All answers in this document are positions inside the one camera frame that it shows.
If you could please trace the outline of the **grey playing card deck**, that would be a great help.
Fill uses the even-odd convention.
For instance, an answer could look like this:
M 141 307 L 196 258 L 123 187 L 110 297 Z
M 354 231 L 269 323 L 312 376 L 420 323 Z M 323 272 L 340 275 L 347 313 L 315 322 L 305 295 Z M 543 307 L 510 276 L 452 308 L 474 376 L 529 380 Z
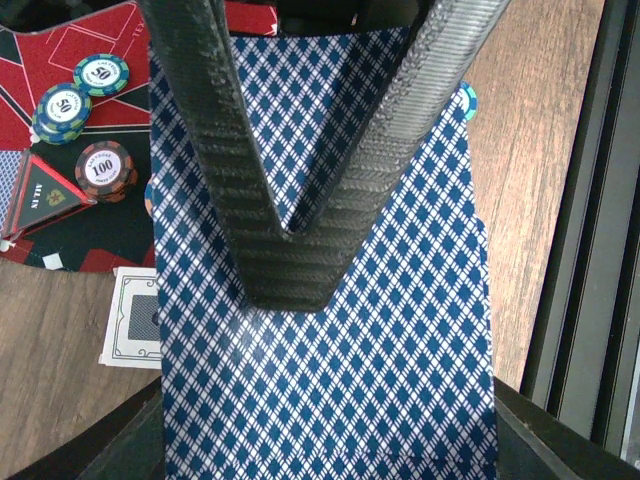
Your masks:
M 170 479 L 492 479 L 487 237 L 460 85 L 317 313 L 248 303 L 150 62 Z

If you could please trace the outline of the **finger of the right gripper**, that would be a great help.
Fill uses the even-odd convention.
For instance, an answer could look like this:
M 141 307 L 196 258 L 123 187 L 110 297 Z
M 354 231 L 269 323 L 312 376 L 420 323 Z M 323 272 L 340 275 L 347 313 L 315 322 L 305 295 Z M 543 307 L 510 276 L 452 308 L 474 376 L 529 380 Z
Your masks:
M 140 5 L 252 305 L 316 312 L 506 9 L 435 1 L 414 20 L 310 225 L 280 224 L 246 115 L 219 1 Z

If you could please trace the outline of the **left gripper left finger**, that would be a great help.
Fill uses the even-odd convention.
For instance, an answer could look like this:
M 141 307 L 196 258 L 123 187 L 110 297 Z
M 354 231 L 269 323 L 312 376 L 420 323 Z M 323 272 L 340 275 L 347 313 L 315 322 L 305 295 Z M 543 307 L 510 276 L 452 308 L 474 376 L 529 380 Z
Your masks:
M 145 387 L 13 479 L 162 479 L 162 390 Z

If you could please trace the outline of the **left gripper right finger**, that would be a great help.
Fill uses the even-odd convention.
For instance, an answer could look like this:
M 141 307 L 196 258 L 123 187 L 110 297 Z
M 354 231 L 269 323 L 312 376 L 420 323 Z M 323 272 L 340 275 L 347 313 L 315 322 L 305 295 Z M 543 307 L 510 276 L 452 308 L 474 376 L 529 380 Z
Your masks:
M 499 479 L 637 479 L 639 470 L 494 381 Z

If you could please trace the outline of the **triangular black dealer button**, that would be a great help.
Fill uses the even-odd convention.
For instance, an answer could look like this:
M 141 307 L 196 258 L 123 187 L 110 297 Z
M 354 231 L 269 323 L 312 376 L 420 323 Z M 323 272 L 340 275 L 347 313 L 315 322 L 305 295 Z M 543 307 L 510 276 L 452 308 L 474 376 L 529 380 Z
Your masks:
M 21 165 L 1 237 L 9 238 L 38 225 L 96 204 L 79 187 L 29 150 Z

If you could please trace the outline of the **green blue chip stack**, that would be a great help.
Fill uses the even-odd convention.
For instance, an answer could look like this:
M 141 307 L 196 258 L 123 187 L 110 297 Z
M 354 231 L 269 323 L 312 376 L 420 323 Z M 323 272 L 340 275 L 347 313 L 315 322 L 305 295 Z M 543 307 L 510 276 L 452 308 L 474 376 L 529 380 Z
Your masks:
M 474 118 L 478 110 L 478 98 L 473 87 L 466 81 L 460 83 L 462 108 L 465 118 L 470 121 Z

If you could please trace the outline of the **blue white ten chip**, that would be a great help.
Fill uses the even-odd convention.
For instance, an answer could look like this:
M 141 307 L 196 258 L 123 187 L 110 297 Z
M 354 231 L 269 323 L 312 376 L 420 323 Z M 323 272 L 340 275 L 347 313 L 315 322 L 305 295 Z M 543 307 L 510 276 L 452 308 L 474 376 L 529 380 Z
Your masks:
M 152 216 L 153 201 L 152 201 L 152 186 L 151 186 L 150 182 L 148 182 L 146 184 L 146 187 L 145 187 L 144 205 L 145 205 L 145 209 L 146 209 L 146 212 L 148 213 L 148 215 Z

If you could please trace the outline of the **red black hundred chip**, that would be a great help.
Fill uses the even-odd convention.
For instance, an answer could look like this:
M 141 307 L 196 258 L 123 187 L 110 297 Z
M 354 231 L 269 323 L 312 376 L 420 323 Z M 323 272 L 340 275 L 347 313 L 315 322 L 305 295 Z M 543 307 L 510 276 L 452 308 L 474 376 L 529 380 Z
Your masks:
M 102 203 L 124 200 L 138 180 L 131 155 L 115 141 L 100 141 L 85 148 L 74 173 L 80 189 Z

